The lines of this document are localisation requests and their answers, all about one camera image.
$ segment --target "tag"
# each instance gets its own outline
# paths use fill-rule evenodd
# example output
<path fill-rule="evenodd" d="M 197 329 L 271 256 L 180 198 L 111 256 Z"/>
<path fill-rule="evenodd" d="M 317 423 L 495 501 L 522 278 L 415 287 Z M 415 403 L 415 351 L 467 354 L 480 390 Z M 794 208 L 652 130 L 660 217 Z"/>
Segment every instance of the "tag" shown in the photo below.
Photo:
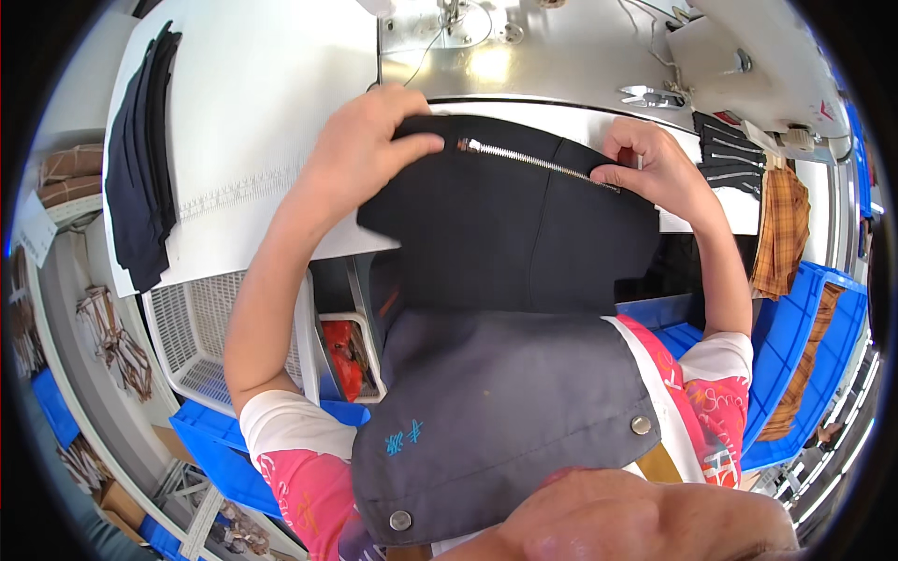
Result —
<path fill-rule="evenodd" d="M 22 245 L 38 268 L 43 267 L 57 230 L 56 223 L 47 214 L 47 209 L 40 202 L 37 192 L 32 191 L 16 213 L 13 246 Z"/>

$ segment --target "cardboard box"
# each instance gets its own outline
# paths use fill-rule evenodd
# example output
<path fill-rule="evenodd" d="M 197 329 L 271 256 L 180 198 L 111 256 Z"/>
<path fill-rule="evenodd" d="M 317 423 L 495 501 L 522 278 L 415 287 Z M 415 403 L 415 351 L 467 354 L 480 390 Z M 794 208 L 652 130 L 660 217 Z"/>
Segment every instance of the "cardboard box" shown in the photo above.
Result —
<path fill-rule="evenodd" d="M 178 433 L 175 433 L 173 428 L 153 425 L 153 432 L 156 433 L 156 438 L 165 444 L 165 448 L 168 448 L 168 451 L 172 454 L 173 458 L 186 461 L 191 466 L 199 467 L 197 461 L 194 460 L 193 456 L 190 455 L 190 452 L 187 451 L 184 443 L 180 441 Z"/>
<path fill-rule="evenodd" d="M 144 509 L 131 498 L 131 495 L 125 491 L 125 488 L 121 486 L 118 481 L 107 481 L 106 485 L 103 486 L 103 489 L 99 493 L 99 496 L 94 496 L 94 500 L 97 500 L 98 498 L 99 501 L 97 501 L 97 504 L 100 505 L 101 509 L 104 511 L 113 511 L 131 528 L 131 530 L 140 528 L 140 524 L 144 521 L 146 512 L 144 512 Z"/>
<path fill-rule="evenodd" d="M 106 516 L 109 517 L 110 522 L 112 522 L 112 524 L 116 528 L 118 528 L 119 530 L 122 531 L 122 533 L 124 533 L 126 536 L 131 538 L 131 540 L 134 541 L 137 545 L 142 546 L 146 543 L 146 540 L 141 538 L 140 534 L 138 534 L 136 531 L 134 531 L 134 529 L 132 529 L 130 526 L 128 526 L 125 523 L 125 521 L 123 521 L 121 519 L 121 516 L 118 516 L 113 511 L 103 511 L 103 512 L 106 514 Z"/>

